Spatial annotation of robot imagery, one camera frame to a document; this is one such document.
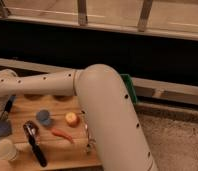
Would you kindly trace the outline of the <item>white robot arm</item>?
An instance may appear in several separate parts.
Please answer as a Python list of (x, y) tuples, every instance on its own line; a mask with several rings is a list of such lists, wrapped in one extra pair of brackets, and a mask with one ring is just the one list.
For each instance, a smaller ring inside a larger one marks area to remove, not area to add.
[(16, 94), (75, 95), (104, 171), (158, 171), (131, 96), (120, 74), (110, 66), (19, 77), (0, 71), (0, 116)]

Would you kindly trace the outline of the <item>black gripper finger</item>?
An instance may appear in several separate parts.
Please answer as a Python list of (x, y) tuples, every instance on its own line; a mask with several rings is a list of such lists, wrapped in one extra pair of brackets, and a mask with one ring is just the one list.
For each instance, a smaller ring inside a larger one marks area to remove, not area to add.
[(15, 100), (16, 96), (12, 95), (9, 100), (6, 103), (5, 109), (4, 109), (4, 114), (9, 114), (9, 112), (11, 111), (11, 108), (13, 106), (14, 100)]

